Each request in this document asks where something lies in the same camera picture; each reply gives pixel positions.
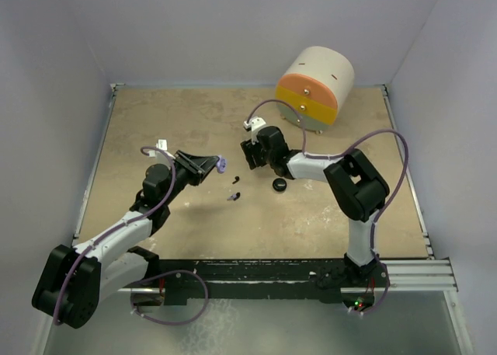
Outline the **purple round earbud charging case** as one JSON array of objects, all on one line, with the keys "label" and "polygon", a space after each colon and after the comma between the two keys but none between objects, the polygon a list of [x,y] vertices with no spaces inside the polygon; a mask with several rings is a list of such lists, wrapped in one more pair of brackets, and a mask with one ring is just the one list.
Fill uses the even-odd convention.
[{"label": "purple round earbud charging case", "polygon": [[228,162],[227,162],[226,158],[222,157],[221,155],[218,155],[218,160],[216,162],[217,173],[219,173],[219,174],[225,173],[227,165],[228,165]]}]

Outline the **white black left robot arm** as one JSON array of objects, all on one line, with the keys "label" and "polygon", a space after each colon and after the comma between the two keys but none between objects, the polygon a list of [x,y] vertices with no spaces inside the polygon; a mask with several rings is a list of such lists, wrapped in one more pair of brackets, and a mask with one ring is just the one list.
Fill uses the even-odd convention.
[{"label": "white black left robot arm", "polygon": [[170,215],[170,203],[187,187],[200,185],[212,171],[223,173],[220,155],[170,155],[154,148],[156,162],[144,174],[142,188],[125,215],[110,228],[75,246],[51,250],[31,305],[55,325],[82,327],[99,302],[130,284],[150,287],[165,277],[158,255],[138,244],[151,237]]}]

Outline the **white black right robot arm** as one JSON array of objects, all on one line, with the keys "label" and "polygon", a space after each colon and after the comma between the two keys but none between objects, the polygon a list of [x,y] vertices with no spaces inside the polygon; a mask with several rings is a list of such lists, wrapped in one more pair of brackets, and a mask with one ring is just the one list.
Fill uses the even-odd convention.
[{"label": "white black right robot arm", "polygon": [[327,183],[339,209],[349,219],[349,244],[346,279],[363,286],[373,276],[370,263],[375,259],[375,217],[390,193],[388,184],[359,149],[336,158],[310,155],[290,149],[278,127],[264,122],[251,127],[251,137],[241,143],[250,169],[269,165],[285,179],[309,179]]}]

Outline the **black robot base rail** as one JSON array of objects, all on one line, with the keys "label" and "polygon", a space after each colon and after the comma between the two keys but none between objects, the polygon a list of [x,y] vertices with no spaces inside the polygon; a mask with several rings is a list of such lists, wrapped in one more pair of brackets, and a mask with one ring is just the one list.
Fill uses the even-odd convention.
[{"label": "black robot base rail", "polygon": [[312,300],[354,305],[390,287],[386,266],[346,259],[153,259],[134,293],[161,289],[165,305],[189,299]]}]

